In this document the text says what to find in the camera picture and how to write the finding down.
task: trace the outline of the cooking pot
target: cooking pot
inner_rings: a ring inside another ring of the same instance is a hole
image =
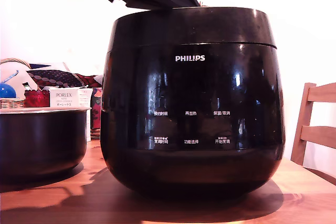
[[[86,152],[87,108],[0,109],[0,181],[70,170]]]
[[[236,7],[119,18],[103,77],[111,173],[152,196],[238,197],[284,152],[282,88],[267,15]]]

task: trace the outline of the chair backrest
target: chair backrest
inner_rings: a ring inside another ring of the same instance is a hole
[[[315,83],[304,85],[291,156],[291,160],[299,165],[303,165],[307,141],[336,148],[335,127],[309,126],[314,102],[336,102],[336,83],[319,87]]]

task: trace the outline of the wooden table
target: wooden table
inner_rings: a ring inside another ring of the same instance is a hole
[[[336,223],[336,187],[287,159],[267,184],[227,201],[140,197],[107,170],[99,141],[88,143],[74,173],[62,181],[1,193],[1,224]]]

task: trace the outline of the rice cooker lid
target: rice cooker lid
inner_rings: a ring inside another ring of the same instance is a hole
[[[276,48],[264,12],[240,7],[188,7],[123,16],[110,48],[203,43],[251,43]]]

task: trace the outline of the black rice cooker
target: black rice cooker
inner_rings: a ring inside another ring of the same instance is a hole
[[[119,18],[103,77],[110,172],[152,196],[237,197],[274,174],[285,143],[267,15],[249,8]]]

